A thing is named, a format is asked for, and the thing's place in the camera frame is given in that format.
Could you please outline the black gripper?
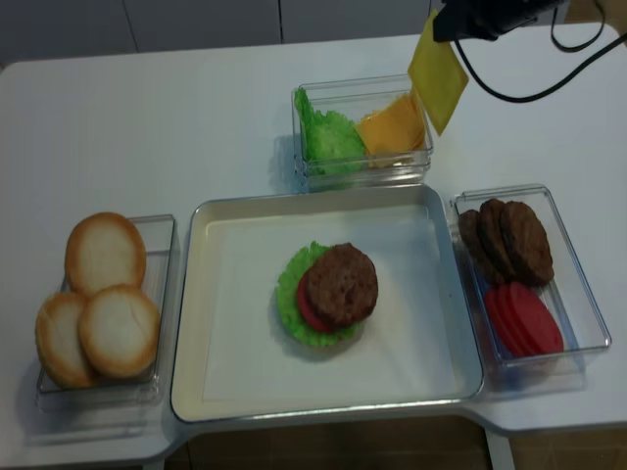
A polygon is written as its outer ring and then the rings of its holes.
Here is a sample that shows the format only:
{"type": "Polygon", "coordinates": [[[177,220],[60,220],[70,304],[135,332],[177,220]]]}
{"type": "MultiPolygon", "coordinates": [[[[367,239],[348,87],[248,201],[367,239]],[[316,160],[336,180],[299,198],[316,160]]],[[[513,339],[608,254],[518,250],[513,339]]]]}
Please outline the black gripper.
{"type": "Polygon", "coordinates": [[[558,0],[451,0],[433,20],[433,39],[496,41],[508,32],[534,23],[542,14],[558,8],[558,0]]]}

